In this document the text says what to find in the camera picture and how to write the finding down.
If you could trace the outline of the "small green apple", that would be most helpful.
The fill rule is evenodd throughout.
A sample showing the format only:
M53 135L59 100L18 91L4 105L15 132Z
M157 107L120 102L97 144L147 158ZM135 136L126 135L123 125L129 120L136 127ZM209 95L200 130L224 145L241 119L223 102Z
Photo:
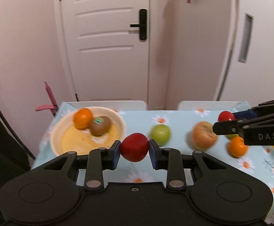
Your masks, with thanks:
M164 146L171 138L171 129L164 124L157 124L150 131L150 139L154 139L159 146Z

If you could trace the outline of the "red tomato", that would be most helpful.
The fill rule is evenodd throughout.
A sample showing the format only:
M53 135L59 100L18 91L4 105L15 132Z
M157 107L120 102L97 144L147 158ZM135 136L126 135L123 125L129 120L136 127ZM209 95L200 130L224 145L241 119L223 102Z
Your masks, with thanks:
M229 111L222 111L218 116L218 122L235 120L233 113Z
M122 157L130 162L140 162L148 151L148 138L141 133L130 134L120 144Z

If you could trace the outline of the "brownish yellow apple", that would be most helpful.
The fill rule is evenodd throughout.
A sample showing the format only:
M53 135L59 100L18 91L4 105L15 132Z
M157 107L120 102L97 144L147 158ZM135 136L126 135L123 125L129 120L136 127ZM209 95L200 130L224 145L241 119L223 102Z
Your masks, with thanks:
M198 150L207 150L213 147L218 136L212 129L212 124L207 121L200 121L194 125L192 130L193 146Z

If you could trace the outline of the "brown kiwi with sticker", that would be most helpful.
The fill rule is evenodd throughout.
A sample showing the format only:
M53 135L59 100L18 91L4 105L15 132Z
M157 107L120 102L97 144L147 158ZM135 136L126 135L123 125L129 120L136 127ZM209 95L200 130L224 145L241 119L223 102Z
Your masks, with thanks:
M109 117L98 116L94 117L89 126L89 129L93 136L101 136L109 131L111 124L112 122Z

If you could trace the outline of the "small mandarin orange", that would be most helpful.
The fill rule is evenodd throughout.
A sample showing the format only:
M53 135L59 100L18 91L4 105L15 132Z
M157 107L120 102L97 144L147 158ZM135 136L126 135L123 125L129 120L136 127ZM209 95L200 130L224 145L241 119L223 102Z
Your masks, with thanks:
M247 153L247 151L248 146L244 144L242 137L234 137L228 144L228 152L233 157L242 157Z

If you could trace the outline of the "large green apple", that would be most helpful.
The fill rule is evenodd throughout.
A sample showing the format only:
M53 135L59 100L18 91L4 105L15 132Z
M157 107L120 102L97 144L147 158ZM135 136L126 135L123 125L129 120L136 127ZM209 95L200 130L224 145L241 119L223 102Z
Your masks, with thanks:
M238 137L238 136L239 136L238 134L228 134L228 135L226 135L226 137L228 139L233 139L233 138Z

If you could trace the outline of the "cream yellow fruit plate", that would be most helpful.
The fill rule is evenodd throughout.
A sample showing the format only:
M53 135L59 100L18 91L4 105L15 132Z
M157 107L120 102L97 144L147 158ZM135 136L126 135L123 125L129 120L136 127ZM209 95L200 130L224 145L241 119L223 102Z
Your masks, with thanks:
M74 151L87 155L97 148L110 148L114 141L122 141L127 128L124 119L117 111L105 107L89 107L93 117L106 116L111 120L110 129L100 136L94 136L89 128L78 129L73 122L76 110L62 117L52 130L50 143L53 153L59 156Z

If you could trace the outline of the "large orange in plate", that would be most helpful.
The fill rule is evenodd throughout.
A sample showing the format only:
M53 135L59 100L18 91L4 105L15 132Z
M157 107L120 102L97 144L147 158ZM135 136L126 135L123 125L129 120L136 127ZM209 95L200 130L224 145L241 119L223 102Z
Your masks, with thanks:
M79 109L74 117L73 123L77 129L88 129L93 120L93 114L89 108Z

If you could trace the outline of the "black tripod pole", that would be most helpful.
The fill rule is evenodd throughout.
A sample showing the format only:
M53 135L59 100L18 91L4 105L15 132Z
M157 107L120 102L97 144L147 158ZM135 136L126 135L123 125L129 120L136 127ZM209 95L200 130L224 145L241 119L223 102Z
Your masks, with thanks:
M5 119L3 113L0 110L0 120L4 124L5 128L8 130L8 132L12 135L12 137L17 141L17 143L23 148L23 150L28 154L30 158L33 160L36 159L36 157L33 155L33 153L24 145L24 143L21 141L21 139L17 136L17 134L14 132L10 124Z

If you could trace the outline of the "white panel door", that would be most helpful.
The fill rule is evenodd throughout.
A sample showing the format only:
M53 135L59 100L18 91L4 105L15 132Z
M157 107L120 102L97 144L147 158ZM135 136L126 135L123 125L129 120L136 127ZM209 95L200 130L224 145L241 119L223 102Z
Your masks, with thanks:
M62 38L79 101L148 97L149 0L58 0ZM139 39L140 9L147 9L147 40Z

